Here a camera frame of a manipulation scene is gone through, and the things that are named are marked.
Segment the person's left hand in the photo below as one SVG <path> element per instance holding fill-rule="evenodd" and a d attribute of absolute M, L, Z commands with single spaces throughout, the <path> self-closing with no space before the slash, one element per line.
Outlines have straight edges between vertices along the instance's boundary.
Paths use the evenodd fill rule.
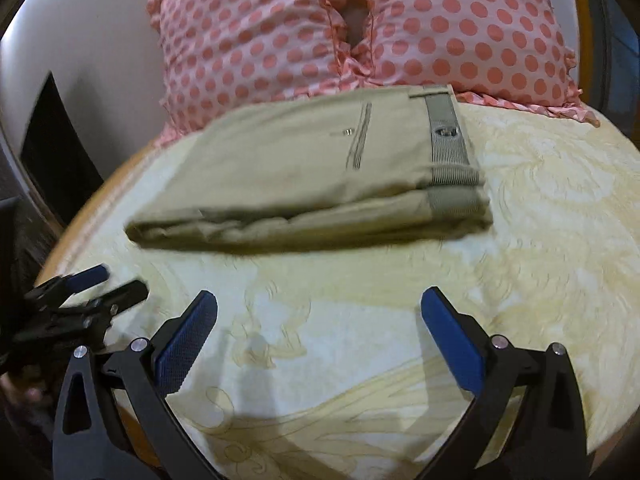
<path fill-rule="evenodd" d="M 17 410 L 45 408 L 51 402 L 43 384 L 24 380 L 14 382 L 8 374 L 1 375 L 1 392 Z"/>

